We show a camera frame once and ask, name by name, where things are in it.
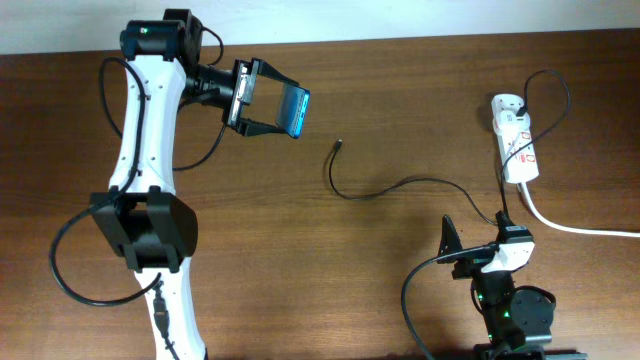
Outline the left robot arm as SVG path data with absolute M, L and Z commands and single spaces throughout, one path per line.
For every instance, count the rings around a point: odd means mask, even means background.
M 191 260 L 195 212 L 177 195 L 177 115 L 188 104 L 222 110 L 222 124 L 250 137 L 301 134 L 311 94 L 268 64 L 238 60 L 230 70 L 200 61 L 205 28 L 188 9 L 158 21 L 132 20 L 120 34 L 127 107 L 119 159 L 93 219 L 142 287 L 159 359 L 205 359 L 195 317 Z

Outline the blue screen smartphone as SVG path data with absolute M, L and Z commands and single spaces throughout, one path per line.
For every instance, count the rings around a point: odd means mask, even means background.
M 304 126 L 310 100 L 309 90 L 284 84 L 276 115 L 276 126 L 290 137 L 298 139 Z

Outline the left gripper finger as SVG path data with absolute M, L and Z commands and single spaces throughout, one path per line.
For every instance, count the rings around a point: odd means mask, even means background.
M 253 86 L 257 85 L 258 76 L 266 77 L 271 80 L 275 80 L 275 81 L 296 86 L 296 87 L 300 86 L 300 84 L 297 81 L 283 75 L 281 72 L 279 72 L 269 63 L 267 63 L 265 60 L 259 59 L 259 58 L 252 58 L 251 59 L 251 78 L 252 78 Z
M 236 123 L 236 132 L 244 137 L 265 134 L 282 134 L 283 130 L 275 125 L 256 122 L 249 118 L 240 118 Z

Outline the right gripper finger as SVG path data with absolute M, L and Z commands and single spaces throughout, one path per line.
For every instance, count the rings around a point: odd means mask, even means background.
M 506 228 L 511 225 L 511 219 L 509 216 L 502 210 L 498 211 L 496 214 L 496 223 L 499 228 Z
M 463 250 L 461 240 L 448 215 L 442 217 L 442 233 L 438 250 L 438 263 L 454 263 L 463 258 L 460 252 Z

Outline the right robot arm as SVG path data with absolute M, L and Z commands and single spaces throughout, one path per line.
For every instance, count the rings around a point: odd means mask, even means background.
M 496 214 L 498 233 L 486 245 L 465 249 L 452 219 L 442 218 L 438 263 L 452 263 L 452 278 L 471 281 L 472 302 L 481 314 L 489 342 L 473 349 L 477 359 L 586 359 L 576 350 L 547 352 L 552 342 L 556 297 L 536 286 L 517 286 L 513 273 L 528 264 L 535 248 L 525 226 Z

